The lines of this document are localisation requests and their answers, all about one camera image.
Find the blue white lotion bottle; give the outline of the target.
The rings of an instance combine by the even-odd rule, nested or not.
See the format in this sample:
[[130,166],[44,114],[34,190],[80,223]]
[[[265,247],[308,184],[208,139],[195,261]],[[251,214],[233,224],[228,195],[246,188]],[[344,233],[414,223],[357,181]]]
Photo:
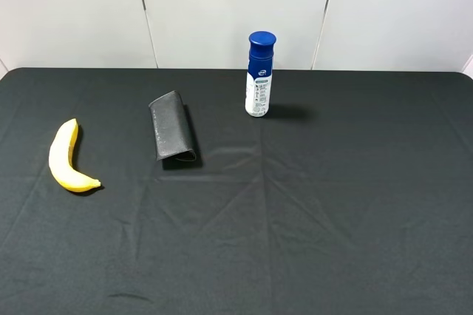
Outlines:
[[258,118],[269,110],[276,36],[267,31],[257,31],[249,35],[249,42],[245,110]]

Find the black leather wallet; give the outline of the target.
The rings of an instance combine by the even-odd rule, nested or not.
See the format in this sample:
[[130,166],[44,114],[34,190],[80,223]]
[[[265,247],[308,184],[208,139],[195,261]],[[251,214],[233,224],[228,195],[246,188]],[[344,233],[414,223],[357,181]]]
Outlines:
[[149,104],[154,133],[156,160],[197,159],[186,110],[178,91],[171,91]]

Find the black tablecloth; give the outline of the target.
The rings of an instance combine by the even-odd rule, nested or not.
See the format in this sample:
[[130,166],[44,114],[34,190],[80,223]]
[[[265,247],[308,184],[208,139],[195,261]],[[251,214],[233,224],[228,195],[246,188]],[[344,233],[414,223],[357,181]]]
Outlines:
[[[470,314],[472,80],[23,68],[1,80],[3,314]],[[156,160],[178,91],[197,159]],[[79,125],[70,192],[48,158]]]

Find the yellow banana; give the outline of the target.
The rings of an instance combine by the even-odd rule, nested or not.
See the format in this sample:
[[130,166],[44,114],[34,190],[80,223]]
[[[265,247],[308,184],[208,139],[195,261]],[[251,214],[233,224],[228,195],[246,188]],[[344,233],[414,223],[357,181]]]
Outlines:
[[87,192],[101,187],[101,182],[77,171],[72,157],[78,139],[79,125],[75,118],[63,123],[50,146],[48,164],[52,176],[70,192]]

